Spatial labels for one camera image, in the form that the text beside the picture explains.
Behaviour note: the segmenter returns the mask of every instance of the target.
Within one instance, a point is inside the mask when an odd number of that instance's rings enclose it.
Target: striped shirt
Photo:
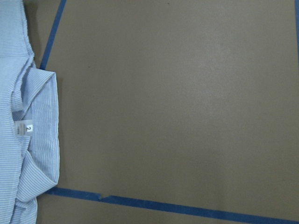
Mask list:
[[[56,74],[33,57],[22,0],[0,0],[0,224],[36,223],[36,197],[59,177]]]

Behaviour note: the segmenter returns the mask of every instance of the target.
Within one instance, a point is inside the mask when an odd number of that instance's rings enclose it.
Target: cardboard surface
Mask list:
[[[59,1],[27,2],[38,63]],[[59,187],[299,221],[293,0],[68,1],[47,70]],[[58,201],[61,223],[81,205],[94,223],[199,223],[44,195],[38,223]]]

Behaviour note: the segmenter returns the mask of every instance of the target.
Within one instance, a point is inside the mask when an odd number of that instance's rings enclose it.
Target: size tag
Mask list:
[[[33,122],[32,120],[17,120],[14,122],[15,131],[18,135],[32,135]]]

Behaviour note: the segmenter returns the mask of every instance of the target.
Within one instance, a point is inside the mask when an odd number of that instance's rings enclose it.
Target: blue tape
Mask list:
[[[50,190],[46,191],[45,194],[71,197],[96,202],[99,202],[101,200],[101,194],[65,188],[51,188]]]
[[[292,221],[292,220],[262,217],[262,216],[253,216],[253,215],[246,215],[246,214],[227,212],[227,211],[219,211],[219,210],[202,209],[202,208],[191,207],[191,206],[161,203],[161,202],[134,199],[134,198],[128,198],[128,197],[108,196],[108,197],[101,198],[100,194],[97,194],[97,193],[77,191],[77,190],[71,190],[71,189],[63,189],[63,188],[52,188],[52,189],[48,190],[46,192],[46,194],[79,198],[79,199],[97,201],[97,202],[109,203],[109,204],[124,205],[124,206],[130,206],[130,207],[142,208],[142,209],[173,212],[173,213],[185,214],[185,215],[191,215],[191,216],[222,219],[222,220],[235,221],[235,222],[240,222],[240,223],[299,224],[298,221]]]
[[[62,12],[64,11],[65,3],[66,3],[66,0],[61,0],[60,1],[59,7],[58,7],[58,10],[57,10],[57,13],[56,13],[53,25],[52,25],[52,29],[50,31],[47,46],[46,46],[45,52],[43,54],[42,62],[41,62],[41,65],[39,67],[42,70],[45,70],[46,67],[47,67],[48,59],[49,59],[49,56],[50,56],[50,53],[51,53],[51,50],[52,50],[53,42],[54,42],[55,35],[56,35],[57,29],[58,29],[58,26],[59,26],[61,15],[62,15]]]
[[[295,0],[295,18],[296,18],[297,51],[298,51],[298,62],[299,62],[299,0]]]

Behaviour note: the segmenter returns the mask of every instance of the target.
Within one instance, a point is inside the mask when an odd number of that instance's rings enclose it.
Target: blue and white striped shirt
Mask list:
[[[56,74],[37,69],[22,0],[0,0],[0,224],[36,223],[59,177]],[[32,120],[32,136],[14,121]]]

